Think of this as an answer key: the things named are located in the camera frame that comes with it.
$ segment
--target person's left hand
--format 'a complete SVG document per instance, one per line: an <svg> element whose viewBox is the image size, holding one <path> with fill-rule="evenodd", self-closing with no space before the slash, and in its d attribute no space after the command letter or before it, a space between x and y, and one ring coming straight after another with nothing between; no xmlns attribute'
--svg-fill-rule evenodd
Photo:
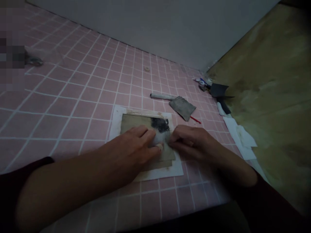
<svg viewBox="0 0 311 233"><path fill-rule="evenodd" d="M141 125L92 152L103 165L99 172L105 178L108 192L132 182L151 159L161 155L158 146L148 148L155 135L154 130Z"/></svg>

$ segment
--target black object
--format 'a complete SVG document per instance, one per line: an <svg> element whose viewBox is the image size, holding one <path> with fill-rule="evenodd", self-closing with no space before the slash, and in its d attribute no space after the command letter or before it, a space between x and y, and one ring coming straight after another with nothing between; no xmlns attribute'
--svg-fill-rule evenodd
<svg viewBox="0 0 311 233"><path fill-rule="evenodd" d="M191 114L197 108L180 96L171 100L169 105L175 112L181 115L185 121L189 121Z"/></svg>
<svg viewBox="0 0 311 233"><path fill-rule="evenodd" d="M226 86L226 85L213 83L211 85L211 89L210 89L210 93L211 93L212 97L215 97L216 100L221 104L221 107L223 108L223 110L225 111L226 114L230 114L231 111L227 107L224 100L234 98L234 96L225 96L225 92L226 92L228 87L229 86Z"/></svg>
<svg viewBox="0 0 311 233"><path fill-rule="evenodd" d="M25 65L27 64L31 64L34 66L42 66L44 62L38 57L33 57L29 55L29 53L25 50Z"/></svg>

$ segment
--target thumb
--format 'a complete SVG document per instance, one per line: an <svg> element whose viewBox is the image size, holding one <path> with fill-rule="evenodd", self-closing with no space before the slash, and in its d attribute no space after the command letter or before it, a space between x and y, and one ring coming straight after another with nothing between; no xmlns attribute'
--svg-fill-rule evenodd
<svg viewBox="0 0 311 233"><path fill-rule="evenodd" d="M197 149L187 146L181 142L172 142L169 144L169 146L178 152L185 153L187 155L190 155L196 159L200 157L200 153L198 152Z"/></svg>

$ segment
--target blurred object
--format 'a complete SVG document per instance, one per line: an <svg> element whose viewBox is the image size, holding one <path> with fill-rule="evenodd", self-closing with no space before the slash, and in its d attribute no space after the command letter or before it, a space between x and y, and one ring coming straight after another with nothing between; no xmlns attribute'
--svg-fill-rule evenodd
<svg viewBox="0 0 311 233"><path fill-rule="evenodd" d="M27 50L25 50L25 65L30 64L34 66L42 66L44 62L41 60L41 58L33 57L29 55Z"/></svg>
<svg viewBox="0 0 311 233"><path fill-rule="evenodd" d="M225 111L226 114L230 114L231 111L227 107L224 100L234 98L234 96L225 96L225 92L226 92L228 87L229 86L226 86L226 85L213 83L211 85L211 89L210 89L210 93L211 93L212 97L215 97L217 99L217 101L221 104L221 107L223 108L223 110Z"/></svg>

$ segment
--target forearm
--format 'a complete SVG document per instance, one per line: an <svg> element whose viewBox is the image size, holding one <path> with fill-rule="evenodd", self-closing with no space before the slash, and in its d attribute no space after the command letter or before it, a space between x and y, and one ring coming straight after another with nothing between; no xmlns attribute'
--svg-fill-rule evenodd
<svg viewBox="0 0 311 233"><path fill-rule="evenodd" d="M19 195L18 228L24 232L39 231L84 203L108 193L104 178L101 157L94 153L38 168Z"/></svg>

